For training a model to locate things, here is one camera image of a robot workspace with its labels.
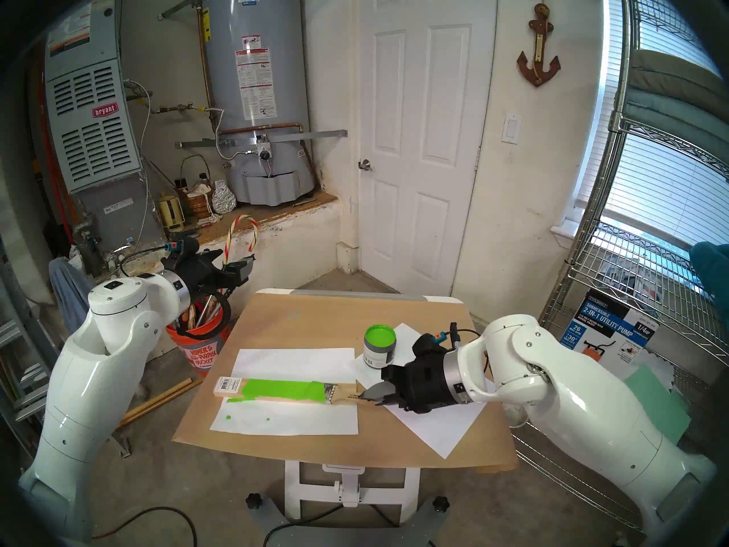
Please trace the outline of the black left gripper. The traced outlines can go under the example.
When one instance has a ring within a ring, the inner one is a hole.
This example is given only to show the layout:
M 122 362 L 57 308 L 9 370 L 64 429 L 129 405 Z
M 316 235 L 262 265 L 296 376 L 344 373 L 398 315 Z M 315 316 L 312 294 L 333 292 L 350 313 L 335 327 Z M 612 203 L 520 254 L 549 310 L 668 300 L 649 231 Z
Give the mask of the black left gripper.
M 232 292 L 236 284 L 245 284 L 255 261 L 255 254 L 242 260 L 228 263 L 228 272 L 217 268 L 214 261 L 224 251 L 203 251 L 181 256 L 181 280 L 191 295 L 204 295 L 214 289 Z

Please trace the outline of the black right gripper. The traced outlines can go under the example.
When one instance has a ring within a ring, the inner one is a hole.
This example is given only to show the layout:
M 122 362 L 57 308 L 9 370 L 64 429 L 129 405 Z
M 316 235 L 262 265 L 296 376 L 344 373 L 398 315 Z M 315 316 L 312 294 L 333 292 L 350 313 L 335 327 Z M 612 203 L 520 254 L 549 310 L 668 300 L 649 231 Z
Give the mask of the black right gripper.
M 383 382 L 363 391 L 358 399 L 416 414 L 470 404 L 473 399 L 462 380 L 457 355 L 457 351 L 427 353 L 404 366 L 387 366 L 381 373 Z

